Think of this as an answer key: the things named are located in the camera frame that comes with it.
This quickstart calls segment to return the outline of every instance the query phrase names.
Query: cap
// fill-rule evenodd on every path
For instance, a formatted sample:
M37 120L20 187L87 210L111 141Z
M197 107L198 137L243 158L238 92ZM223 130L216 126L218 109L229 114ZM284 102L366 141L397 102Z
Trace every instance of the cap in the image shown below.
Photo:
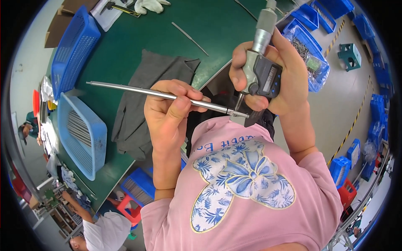
M27 145L27 140L25 139L25 135L24 135L23 130L24 130L24 125L21 125L18 128L18 137L20 137L20 140L23 140L25 145Z

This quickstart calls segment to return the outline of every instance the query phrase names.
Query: red container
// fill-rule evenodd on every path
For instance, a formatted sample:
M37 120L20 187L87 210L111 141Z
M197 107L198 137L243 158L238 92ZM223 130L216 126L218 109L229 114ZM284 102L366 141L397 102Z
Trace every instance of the red container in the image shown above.
M340 195L340 201L343 205L343 210L345 211L355 199L357 190L353 186L352 182L346 178L344 185L338 189L338 193Z

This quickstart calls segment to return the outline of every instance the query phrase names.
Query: fingernail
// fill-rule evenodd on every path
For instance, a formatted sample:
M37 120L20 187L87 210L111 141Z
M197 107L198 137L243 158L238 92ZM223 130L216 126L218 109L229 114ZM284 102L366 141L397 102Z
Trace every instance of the fingernail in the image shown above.
M185 109L189 105L188 98L185 98L183 96L178 96L176 99L179 101L179 102L176 102L176 107L178 109L181 109L181 110Z
M195 93L197 93L197 94L202 93L202 92L200 92L200 91L197 90L197 89L193 89L193 92L195 92Z
M202 98L202 101L204 101L204 102L211 102L211 99L209 98L209 97L203 97Z
M238 82L239 82L239 79L238 79L238 78L236 78L236 77L233 77L233 78L232 78L232 83L233 83L234 85L237 85Z

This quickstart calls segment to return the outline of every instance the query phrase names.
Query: white paper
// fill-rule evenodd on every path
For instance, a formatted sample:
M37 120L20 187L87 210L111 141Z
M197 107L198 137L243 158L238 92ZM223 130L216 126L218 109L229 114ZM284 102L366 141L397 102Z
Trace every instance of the white paper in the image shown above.
M108 31L113 23L119 18L123 13L121 10L116 10L112 8L111 10L106 9L102 15L101 11L103 7L109 2L109 0L100 0L98 4L91 10L92 16L96 19L98 24L102 27L104 31ZM115 4L121 7L127 7L132 4L133 0L128 0L126 4L122 3L120 0L115 0Z

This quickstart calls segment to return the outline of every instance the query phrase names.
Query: green stool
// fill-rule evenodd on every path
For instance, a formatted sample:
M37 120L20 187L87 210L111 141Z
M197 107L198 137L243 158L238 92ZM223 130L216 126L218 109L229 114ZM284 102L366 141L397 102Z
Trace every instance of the green stool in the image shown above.
M361 67L361 56L355 44L341 44L339 48L338 57L345 62L346 71Z

